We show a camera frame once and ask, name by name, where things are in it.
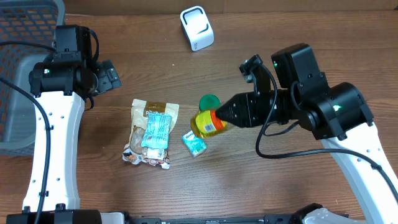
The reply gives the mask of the green lidded jar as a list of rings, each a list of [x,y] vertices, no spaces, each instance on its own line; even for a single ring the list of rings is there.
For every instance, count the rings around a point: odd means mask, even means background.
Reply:
[[[199,110],[205,111],[205,110],[217,109],[217,107],[219,107],[220,104],[221,102],[217,96],[212,94],[203,95],[199,101]]]

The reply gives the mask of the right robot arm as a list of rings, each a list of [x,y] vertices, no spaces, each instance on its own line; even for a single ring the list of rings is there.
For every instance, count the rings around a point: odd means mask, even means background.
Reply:
[[[234,95],[216,110],[216,117],[240,128],[258,126],[260,136],[273,123],[310,131],[322,148],[290,152],[283,158],[331,155],[357,198],[365,222],[396,223],[397,176],[361,92],[347,82],[329,86],[308,44],[284,48],[271,59],[274,72],[258,55],[240,65],[254,91]]]

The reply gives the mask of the brown snack bag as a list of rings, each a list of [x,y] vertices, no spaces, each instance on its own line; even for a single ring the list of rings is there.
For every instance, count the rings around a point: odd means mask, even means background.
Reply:
[[[162,169],[170,168],[167,149],[142,147],[141,142],[147,128],[149,113],[168,114],[172,117],[170,133],[176,125],[180,106],[175,103],[161,103],[134,99],[131,107],[131,133],[124,147],[122,159],[138,166],[148,164]]]

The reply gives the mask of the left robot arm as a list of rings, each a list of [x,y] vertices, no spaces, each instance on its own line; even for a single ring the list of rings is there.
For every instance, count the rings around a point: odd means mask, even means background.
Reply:
[[[81,209],[76,181],[78,133],[87,100],[121,86],[111,63],[91,48],[95,32],[55,28],[55,47],[29,73],[30,91],[5,81],[35,106],[32,173],[22,211],[7,223],[129,223],[128,212]]]

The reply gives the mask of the teal wafer packet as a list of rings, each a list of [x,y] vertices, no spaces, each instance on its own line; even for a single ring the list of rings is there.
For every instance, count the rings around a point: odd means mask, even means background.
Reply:
[[[149,113],[141,146],[152,149],[167,149],[171,121],[172,117],[168,114]]]

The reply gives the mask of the yellow dish soap bottle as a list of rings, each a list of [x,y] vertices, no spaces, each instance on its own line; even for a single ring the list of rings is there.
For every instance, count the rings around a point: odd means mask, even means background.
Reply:
[[[191,120],[190,127],[198,138],[210,138],[232,128],[227,121],[216,116],[216,110],[199,111]]]

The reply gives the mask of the teal tissue pack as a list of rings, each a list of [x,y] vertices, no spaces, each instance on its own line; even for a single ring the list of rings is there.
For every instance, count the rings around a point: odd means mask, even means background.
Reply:
[[[182,136],[182,141],[193,157],[203,154],[207,150],[207,145],[201,138],[195,136],[193,131],[189,131]]]

